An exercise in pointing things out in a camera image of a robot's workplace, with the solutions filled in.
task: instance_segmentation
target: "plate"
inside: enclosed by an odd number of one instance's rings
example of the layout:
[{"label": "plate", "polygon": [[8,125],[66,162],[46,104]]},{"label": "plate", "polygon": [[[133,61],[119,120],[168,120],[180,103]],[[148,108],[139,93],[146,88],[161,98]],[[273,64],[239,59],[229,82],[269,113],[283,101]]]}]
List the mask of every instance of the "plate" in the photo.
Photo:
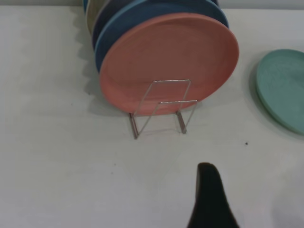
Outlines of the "plate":
[{"label": "plate", "polygon": [[82,5],[83,5],[83,7],[84,7],[85,13],[86,13],[87,4],[88,4],[88,0],[82,0]]},{"label": "plate", "polygon": [[90,34],[93,32],[98,12],[108,1],[109,0],[89,0],[89,4],[86,9],[86,23]]},{"label": "plate", "polygon": [[[195,13],[167,14],[141,23],[116,41],[103,61],[100,86],[110,103],[128,113],[136,111],[154,80],[190,79],[186,99],[201,101],[227,81],[238,55],[236,38],[217,20]],[[162,101],[182,100],[186,88],[187,83],[153,86],[138,114],[152,114]],[[179,108],[161,105],[156,114]]]},{"label": "plate", "polygon": [[106,25],[106,23],[111,19],[112,16],[114,16],[115,13],[117,13],[120,9],[122,9],[132,1],[134,0],[110,0],[99,11],[96,17],[96,23],[94,25],[92,33],[93,48],[95,48],[99,34]]},{"label": "plate", "polygon": [[214,18],[228,27],[222,11],[213,2],[205,0],[135,0],[116,13],[101,31],[96,47],[95,61],[97,70],[115,41],[125,32],[140,23],[157,16],[170,13],[198,13]]},{"label": "plate", "polygon": [[304,134],[304,53],[281,49],[259,63],[257,93],[268,112],[283,126]]}]

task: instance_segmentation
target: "black object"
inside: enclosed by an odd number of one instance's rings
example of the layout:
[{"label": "black object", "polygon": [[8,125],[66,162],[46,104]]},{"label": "black object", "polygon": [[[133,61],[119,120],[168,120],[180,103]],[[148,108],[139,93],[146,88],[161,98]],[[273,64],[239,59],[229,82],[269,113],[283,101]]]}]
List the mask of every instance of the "black object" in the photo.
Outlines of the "black object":
[{"label": "black object", "polygon": [[239,228],[219,171],[212,164],[198,165],[196,203],[188,228]]}]

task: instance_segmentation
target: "plate rack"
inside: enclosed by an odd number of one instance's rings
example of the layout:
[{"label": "plate rack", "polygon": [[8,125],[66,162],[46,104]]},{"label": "plate rack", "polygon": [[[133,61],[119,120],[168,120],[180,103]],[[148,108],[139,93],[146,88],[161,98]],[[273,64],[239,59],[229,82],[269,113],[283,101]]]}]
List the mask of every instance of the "plate rack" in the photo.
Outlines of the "plate rack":
[{"label": "plate rack", "polygon": [[[142,106],[142,104],[144,103],[146,97],[148,96],[148,94],[150,93],[153,85],[155,84],[160,84],[160,83],[188,83],[188,86],[187,86],[187,89],[186,89],[186,92],[183,96],[183,99],[180,100],[180,101],[165,101],[165,102],[159,102],[154,111],[152,112],[151,115],[148,116],[148,119],[146,120],[146,122],[144,123],[143,127],[138,130],[138,127],[137,127],[137,124],[136,124],[136,117],[138,116],[138,112],[140,111],[140,108]],[[145,127],[147,126],[147,124],[149,123],[149,121],[151,120],[152,116],[155,115],[155,113],[157,112],[158,108],[161,106],[161,105],[172,105],[172,104],[180,104],[180,108],[178,109],[178,111],[175,112],[175,114],[177,115],[177,118],[179,120],[179,124],[180,124],[180,128],[181,128],[181,132],[183,134],[186,134],[187,133],[187,126],[196,110],[196,107],[197,107],[197,104],[198,104],[198,100],[185,100],[186,97],[187,97],[187,94],[189,92],[189,89],[190,89],[190,86],[191,86],[191,80],[190,79],[182,79],[182,80],[157,80],[157,81],[153,81],[149,88],[147,89],[146,93],[144,94],[144,96],[142,97],[136,111],[134,113],[129,113],[129,118],[130,118],[130,122],[131,122],[131,127],[132,127],[132,131],[133,131],[133,134],[134,134],[134,138],[135,139],[138,139],[138,137],[143,133]],[[182,114],[181,114],[181,110],[182,110],[182,106],[184,103],[194,103],[194,107],[191,111],[191,114],[190,114],[190,117],[188,119],[188,121],[185,123],[184,122],[184,119],[182,117]]]}]

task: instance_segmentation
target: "white wall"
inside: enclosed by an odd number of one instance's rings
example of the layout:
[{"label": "white wall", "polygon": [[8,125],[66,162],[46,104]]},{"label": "white wall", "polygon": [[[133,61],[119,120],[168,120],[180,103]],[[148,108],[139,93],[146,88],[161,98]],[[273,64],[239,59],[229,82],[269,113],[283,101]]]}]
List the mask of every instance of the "white wall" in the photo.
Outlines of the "white wall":
[{"label": "white wall", "polygon": [[[81,5],[82,0],[0,0],[0,5]],[[304,9],[304,0],[219,0],[222,8]]]}]

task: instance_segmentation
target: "blue plate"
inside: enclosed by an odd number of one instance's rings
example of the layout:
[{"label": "blue plate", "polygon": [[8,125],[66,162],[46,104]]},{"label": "blue plate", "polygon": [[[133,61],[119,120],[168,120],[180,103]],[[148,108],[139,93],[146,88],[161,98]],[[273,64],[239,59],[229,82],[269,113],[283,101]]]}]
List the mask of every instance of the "blue plate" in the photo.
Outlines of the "blue plate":
[{"label": "blue plate", "polygon": [[82,0],[82,4],[84,6],[84,11],[86,13],[86,8],[87,8],[87,3],[89,2],[89,0]]},{"label": "blue plate", "polygon": [[223,12],[216,4],[210,1],[135,0],[117,12],[101,31],[95,47],[97,70],[100,70],[108,50],[125,32],[154,17],[182,12],[206,15],[228,27],[228,22]]},{"label": "blue plate", "polygon": [[117,13],[132,1],[134,0],[111,0],[105,5],[103,9],[99,11],[92,33],[92,44],[94,49],[96,47],[96,42],[98,40],[99,34],[103,30],[106,23],[111,19],[112,16],[114,16],[115,13]]}]

